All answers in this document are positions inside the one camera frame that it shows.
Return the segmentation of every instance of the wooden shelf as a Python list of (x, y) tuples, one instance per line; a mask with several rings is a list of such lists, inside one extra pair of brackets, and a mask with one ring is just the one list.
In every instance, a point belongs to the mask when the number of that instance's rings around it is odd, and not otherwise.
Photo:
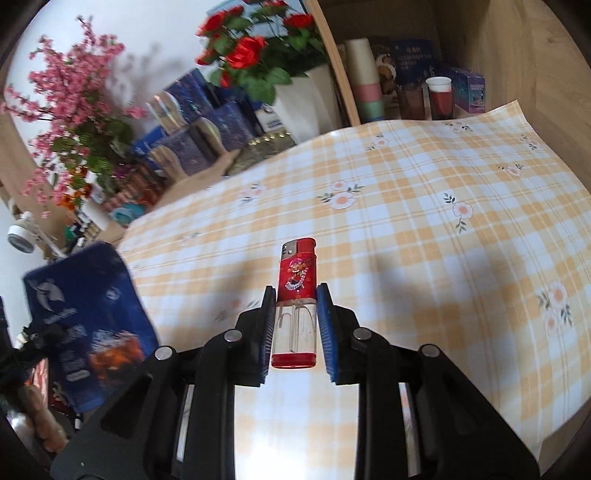
[(359, 125), (359, 115), (336, 44), (375, 35), (427, 38), (438, 59), (484, 75), (487, 111), (518, 100), (540, 137), (591, 190), (591, 69), (543, 0), (306, 0), (306, 6), (350, 125)]

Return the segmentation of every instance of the red lighter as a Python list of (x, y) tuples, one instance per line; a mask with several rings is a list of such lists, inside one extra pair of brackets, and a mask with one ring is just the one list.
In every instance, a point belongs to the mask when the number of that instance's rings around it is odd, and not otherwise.
[(309, 368), (316, 364), (316, 255), (313, 238), (281, 248), (271, 365)]

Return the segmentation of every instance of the tablecloth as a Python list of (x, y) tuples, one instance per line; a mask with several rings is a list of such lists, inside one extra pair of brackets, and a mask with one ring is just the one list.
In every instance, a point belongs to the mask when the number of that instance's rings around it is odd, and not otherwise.
[[(318, 137), (134, 222), (119, 248), (161, 343), (231, 328), (317, 241), (318, 282), (391, 343), (435, 343), (537, 454), (591, 395), (591, 196), (514, 102)], [(238, 478), (352, 478), (356, 387), (271, 369), (236, 392)]]

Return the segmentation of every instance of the flower print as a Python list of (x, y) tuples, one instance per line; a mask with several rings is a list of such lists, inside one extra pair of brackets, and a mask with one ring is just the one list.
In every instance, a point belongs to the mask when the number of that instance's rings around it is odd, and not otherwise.
[(248, 188), (242, 190), (238, 196), (241, 203), (249, 203), (256, 200), (265, 191), (265, 186), (260, 183), (253, 183)]
[(453, 204), (453, 214), (460, 218), (472, 218), (474, 210), (466, 202), (456, 202)]
[(443, 194), (443, 201), (445, 203), (450, 203), (452, 205), (452, 212), (458, 218), (456, 224), (457, 233), (462, 233), (466, 231), (466, 222), (464, 220), (468, 220), (472, 218), (474, 214), (474, 210), (472, 206), (466, 202), (457, 202), (456, 198), (453, 195), (449, 195), (448, 193)]
[(333, 183), (333, 192), (340, 192), (341, 190), (344, 190), (345, 188), (347, 188), (347, 182), (345, 182), (343, 180), (337, 180), (336, 182)]
[(527, 135), (521, 135), (519, 138), (519, 141), (523, 142), (523, 143), (527, 143), (527, 146), (530, 147), (532, 149), (532, 151), (538, 149), (537, 143), (533, 140), (530, 140), (530, 138)]
[(389, 141), (387, 138), (384, 137), (383, 134), (378, 134), (375, 136), (375, 140), (374, 140), (374, 147), (375, 148), (381, 148), (381, 147), (387, 147), (389, 145)]
[(542, 318), (544, 319), (544, 328), (546, 330), (546, 335), (551, 335), (552, 333), (555, 333), (558, 329), (558, 318), (556, 318), (554, 310), (546, 310), (542, 315)]
[(569, 295), (566, 287), (560, 280), (555, 280), (544, 290), (541, 290), (536, 297), (541, 309), (544, 309), (544, 324), (549, 321), (549, 315), (552, 314), (558, 325), (573, 326), (571, 316)]
[(523, 170), (523, 165), (516, 163), (515, 165), (497, 165), (496, 166), (499, 170), (505, 170), (509, 175), (513, 175), (514, 177), (521, 177), (521, 170)]
[(505, 168), (508, 174), (513, 175), (514, 177), (521, 177), (521, 170), (513, 165), (509, 165)]
[(329, 200), (330, 206), (336, 210), (349, 208), (355, 203), (355, 197), (349, 192), (339, 192)]
[(336, 210), (343, 210), (355, 203), (355, 193), (360, 193), (363, 185), (358, 183), (338, 180), (332, 184), (333, 192), (318, 195), (322, 203), (330, 203), (330, 206)]
[(569, 296), (560, 280), (553, 281), (548, 285), (548, 298), (554, 310), (562, 310), (566, 307)]
[(461, 131), (472, 132), (472, 127), (470, 127), (470, 125), (466, 125), (464, 122), (444, 122), (443, 125), (451, 127), (455, 133), (459, 133)]
[(367, 151), (370, 151), (375, 150), (377, 148), (387, 147), (388, 145), (390, 145), (390, 142), (387, 138), (384, 137), (384, 134), (377, 134), (376, 136), (374, 136), (374, 143), (371, 146), (366, 147), (365, 149)]

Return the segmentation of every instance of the box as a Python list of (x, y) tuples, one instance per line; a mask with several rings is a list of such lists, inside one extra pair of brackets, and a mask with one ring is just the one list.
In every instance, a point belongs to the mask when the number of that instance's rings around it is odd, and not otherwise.
[(147, 103), (148, 110), (172, 135), (220, 105), (198, 69), (179, 78)]
[(468, 113), (485, 113), (485, 78), (479, 73), (457, 67), (442, 67), (440, 75), (452, 79), (457, 106)]
[(256, 138), (250, 122), (236, 102), (228, 102), (194, 124), (217, 155), (241, 149)]
[(164, 193), (164, 180), (143, 162), (135, 165), (125, 179), (121, 191), (101, 204), (103, 211), (123, 227), (148, 213)]
[(392, 56), (396, 66), (396, 83), (421, 83), (435, 75), (435, 59), (430, 40), (392, 40)]
[(392, 39), (390, 37), (369, 37), (369, 46), (374, 54), (378, 67), (379, 86), (382, 90), (384, 106), (392, 106), (396, 97), (396, 67), (392, 56)]
[(163, 138), (148, 157), (174, 181), (195, 175), (217, 160), (217, 155), (196, 127), (185, 127), (174, 135)]
[(244, 117), (250, 122), (251, 127), (257, 137), (260, 137), (264, 131), (256, 117), (252, 103), (245, 90), (240, 87), (215, 87), (215, 94), (222, 105), (229, 102), (236, 102)]

